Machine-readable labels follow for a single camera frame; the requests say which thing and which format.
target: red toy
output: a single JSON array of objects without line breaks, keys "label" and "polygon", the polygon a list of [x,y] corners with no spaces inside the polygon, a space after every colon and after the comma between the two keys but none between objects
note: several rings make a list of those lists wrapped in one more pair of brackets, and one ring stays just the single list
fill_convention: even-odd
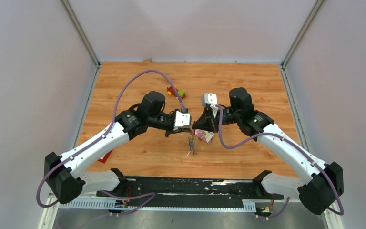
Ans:
[{"label": "red toy", "polygon": [[[177,90],[177,93],[180,95],[180,97],[181,97],[182,99],[186,98],[186,91],[185,91],[185,90],[182,90],[182,89]],[[173,90],[173,88],[172,88],[171,86],[170,86],[170,87],[168,87],[168,89],[167,89],[167,94],[168,94],[168,96],[172,96],[172,95],[174,95],[174,96],[176,96],[176,97],[177,97],[176,93],[174,92],[174,90]]]},{"label": "red toy", "polygon": [[102,162],[102,163],[106,163],[107,159],[109,158],[110,154],[112,153],[113,150],[110,150],[109,153],[107,153],[106,155],[102,156],[101,158],[99,158],[98,161]]}]

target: white bracket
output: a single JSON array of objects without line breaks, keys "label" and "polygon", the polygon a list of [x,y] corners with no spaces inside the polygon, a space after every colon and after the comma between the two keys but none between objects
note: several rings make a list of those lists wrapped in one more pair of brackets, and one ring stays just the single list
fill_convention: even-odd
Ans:
[{"label": "white bracket", "polygon": [[218,100],[217,95],[213,93],[204,93],[201,98],[201,105],[206,107],[207,104],[210,105],[210,108],[213,110],[214,118],[217,116],[218,113]]},{"label": "white bracket", "polygon": [[190,122],[192,121],[189,113],[182,113],[180,111],[176,111],[176,118],[174,120],[174,127],[184,128],[190,127]]},{"label": "white bracket", "polygon": [[118,176],[111,170],[99,173],[83,173],[80,178],[86,182],[82,193],[100,190],[113,191],[120,183]]}]

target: wooden floor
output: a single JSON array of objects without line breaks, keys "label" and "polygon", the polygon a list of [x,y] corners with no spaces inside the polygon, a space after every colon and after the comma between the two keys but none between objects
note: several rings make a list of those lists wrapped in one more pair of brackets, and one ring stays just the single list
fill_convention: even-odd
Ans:
[{"label": "wooden floor", "polygon": [[[251,94],[255,108],[273,118],[298,142],[278,65],[105,62],[93,92],[79,144],[108,125],[120,90],[136,74],[148,69],[164,72],[178,89],[186,91],[187,98],[183,102],[189,108],[192,120],[197,120],[203,112],[203,93],[217,94],[219,104],[229,106],[228,92],[235,87],[244,87]],[[143,75],[122,96],[118,113],[139,103],[149,91],[158,91],[166,96],[165,112],[180,108],[176,98],[166,95],[168,86],[160,75]],[[246,139],[237,125],[224,126],[223,135],[227,145]],[[115,167],[125,175],[254,178],[263,170],[272,170],[280,175],[296,176],[278,156],[254,141],[228,150],[221,146],[218,136],[210,145],[197,140],[198,155],[186,157],[188,136],[188,133],[178,133],[165,138],[164,131],[149,128],[145,134],[113,150],[105,164],[96,162],[88,171],[105,171]]]}]

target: black end cap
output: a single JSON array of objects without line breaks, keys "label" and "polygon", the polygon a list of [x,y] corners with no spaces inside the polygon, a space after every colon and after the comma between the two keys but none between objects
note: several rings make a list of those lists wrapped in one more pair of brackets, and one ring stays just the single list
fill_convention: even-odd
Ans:
[{"label": "black end cap", "polygon": [[[54,152],[48,154],[44,159],[44,175],[60,162],[60,158]],[[56,169],[48,177],[46,182],[61,204],[69,203],[77,198],[82,192],[82,185],[84,183],[82,180],[78,182],[73,178],[65,166]]]},{"label": "black end cap", "polygon": [[269,193],[266,192],[266,190],[263,188],[262,181],[265,176],[270,174],[272,171],[265,170],[261,172],[259,175],[257,175],[253,180],[252,183],[254,184],[254,188],[252,189],[252,192],[258,196],[259,198],[269,196]]},{"label": "black end cap", "polygon": [[[341,196],[344,192],[343,169],[341,166],[332,162],[324,171],[336,188],[337,194]],[[298,187],[299,199],[303,205],[316,215],[322,214],[334,201],[335,195],[322,173],[315,176],[307,185]]]}]

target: wire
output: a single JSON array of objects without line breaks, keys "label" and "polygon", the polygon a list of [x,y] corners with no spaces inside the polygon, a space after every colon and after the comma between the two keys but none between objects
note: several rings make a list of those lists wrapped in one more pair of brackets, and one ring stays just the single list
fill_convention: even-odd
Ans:
[{"label": "wire", "polygon": [[[174,84],[172,83],[172,81],[169,79],[169,77],[167,77],[164,73],[158,71],[158,70],[153,70],[153,69],[150,69],[150,70],[146,70],[146,71],[143,71],[142,73],[139,73],[138,75],[136,75],[135,77],[133,77],[132,79],[130,79],[130,81],[122,88],[119,96],[117,97],[117,100],[116,100],[116,104],[114,106],[114,111],[113,111],[113,117],[112,117],[112,121],[110,122],[110,126],[109,128],[107,128],[107,130],[104,132],[103,135],[107,136],[107,134],[111,131],[111,129],[113,128],[113,125],[115,123],[115,119],[116,119],[116,116],[117,116],[117,107],[118,107],[118,104],[120,102],[120,99],[122,97],[122,94],[124,93],[125,89],[127,89],[127,87],[135,80],[137,79],[138,77],[146,74],[146,73],[158,73],[160,74],[161,76],[163,76],[167,81],[168,83],[171,85],[171,87],[173,88],[173,91],[176,93],[177,95],[177,99],[179,100],[180,102],[180,107],[182,109],[182,112],[185,112],[186,111],[186,108],[184,107],[183,105],[183,101],[182,101],[182,98],[180,97],[180,95],[177,93],[177,89],[176,87],[174,86]],[[83,147],[82,149],[76,151],[72,157],[76,157],[77,155],[81,154],[82,152],[84,152],[85,150],[87,150],[88,148],[92,147],[93,145],[95,145],[96,143],[98,143],[100,140],[102,140],[102,137],[98,137],[96,138],[93,142],[91,142],[90,144],[88,144],[87,146]],[[37,188],[37,194],[36,194],[36,200],[37,200],[37,204],[42,207],[42,208],[49,208],[49,207],[52,207],[54,205],[56,205],[58,203],[58,200],[54,201],[53,203],[51,204],[48,204],[48,205],[45,205],[41,202],[41,199],[40,199],[40,193],[41,193],[41,189],[44,185],[44,182],[48,179],[48,177],[55,171],[57,170],[59,167],[63,166],[65,163],[69,162],[71,160],[71,157],[61,161],[59,164],[57,164],[56,166],[54,166],[54,168],[52,168],[50,171],[48,171],[48,173],[44,176],[44,178],[41,180],[38,188]]]},{"label": "wire", "polygon": [[[219,107],[220,114],[222,114],[223,113],[223,107],[222,106],[218,106],[218,107]],[[246,142],[248,142],[248,141],[250,141],[254,138],[257,138],[259,136],[263,136],[263,135],[269,135],[269,136],[274,136],[274,137],[283,139],[283,137],[280,136],[280,135],[263,132],[263,133],[258,133],[258,134],[255,134],[253,136],[250,136],[248,139],[245,139],[242,142],[240,142],[240,143],[238,143],[234,146],[227,146],[227,145],[225,145],[224,140],[222,138],[222,117],[223,116],[220,115],[220,120],[219,120],[219,124],[218,124],[219,132],[220,132],[219,133],[219,138],[220,138],[220,142],[221,142],[222,146],[227,148],[227,149],[235,149],[235,148],[245,144]],[[299,146],[297,146],[297,144],[295,144],[292,141],[290,141],[288,139],[285,139],[285,138],[283,140],[285,142],[287,142],[288,144],[290,144],[292,147],[294,147],[296,150],[298,150],[302,155],[304,155],[309,162],[311,162],[311,163],[314,162],[314,160],[307,153],[305,153],[305,151],[303,149],[301,149]],[[329,186],[331,187],[331,189],[333,191],[333,194],[335,195],[335,198],[336,198],[336,201],[337,201],[337,204],[339,206],[340,211],[336,211],[336,210],[332,209],[331,207],[328,207],[327,209],[332,211],[335,214],[340,215],[340,216],[344,215],[345,211],[343,209],[343,204],[340,201],[340,197],[339,197],[339,195],[336,191],[335,185],[333,184],[332,180],[329,178],[329,176],[326,174],[326,172],[318,164],[314,164],[313,166],[315,166],[322,173],[322,175],[325,177],[325,179],[329,183]]]},{"label": "wire", "polygon": [[262,219],[266,219],[266,220],[277,218],[277,217],[279,217],[279,216],[284,212],[284,210],[287,208],[287,206],[288,206],[288,203],[289,203],[289,202],[290,202],[290,198],[289,198],[289,197],[287,197],[287,200],[285,201],[285,204],[284,204],[283,208],[281,209],[281,211],[280,211],[279,213],[277,213],[277,215],[274,215],[274,216],[268,216],[268,217],[265,217],[265,216],[259,216],[259,215],[257,215],[257,214],[255,214],[255,215],[256,215],[256,217],[260,217],[260,218],[262,218]]},{"label": "wire", "polygon": [[163,112],[165,110],[165,106],[166,106],[166,102],[163,103],[161,112]]},{"label": "wire", "polygon": [[139,199],[139,198],[151,196],[151,197],[149,197],[149,199],[147,199],[145,202],[143,202],[141,205],[139,205],[138,207],[134,208],[133,210],[126,211],[126,212],[123,212],[123,213],[117,213],[117,216],[124,216],[124,215],[128,215],[128,214],[131,214],[133,212],[138,211],[138,209],[142,208],[145,204],[147,204],[149,201],[151,201],[155,197],[155,195],[156,195],[156,193],[150,192],[150,193],[146,193],[146,194],[139,195],[139,196],[136,196],[136,197],[118,197],[118,196],[115,196],[115,195],[109,193],[108,191],[102,191],[102,193],[104,193],[104,194],[106,194],[106,195],[108,195],[110,197],[116,198],[116,199],[126,199],[126,200]]},{"label": "wire", "polygon": [[272,209],[272,211],[273,211],[273,204],[274,204],[274,195],[273,194],[271,194],[272,195],[272,203],[268,206],[269,208],[271,208]]}]

